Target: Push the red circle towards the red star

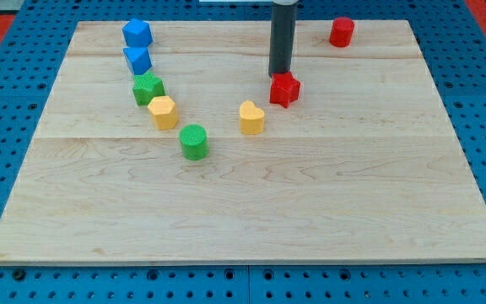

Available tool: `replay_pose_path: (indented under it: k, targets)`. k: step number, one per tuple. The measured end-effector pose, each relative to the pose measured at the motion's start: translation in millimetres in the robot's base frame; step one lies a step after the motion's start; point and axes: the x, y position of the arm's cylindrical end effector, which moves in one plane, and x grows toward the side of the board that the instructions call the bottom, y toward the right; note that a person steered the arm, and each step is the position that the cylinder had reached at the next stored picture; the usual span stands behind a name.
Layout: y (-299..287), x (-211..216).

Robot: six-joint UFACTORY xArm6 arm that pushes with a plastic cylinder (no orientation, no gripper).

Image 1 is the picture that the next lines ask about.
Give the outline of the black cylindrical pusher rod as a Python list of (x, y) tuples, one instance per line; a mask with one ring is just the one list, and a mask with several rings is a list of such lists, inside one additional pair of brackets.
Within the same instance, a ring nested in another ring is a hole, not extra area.
[(273, 0), (268, 74), (290, 71), (297, 19), (297, 0)]

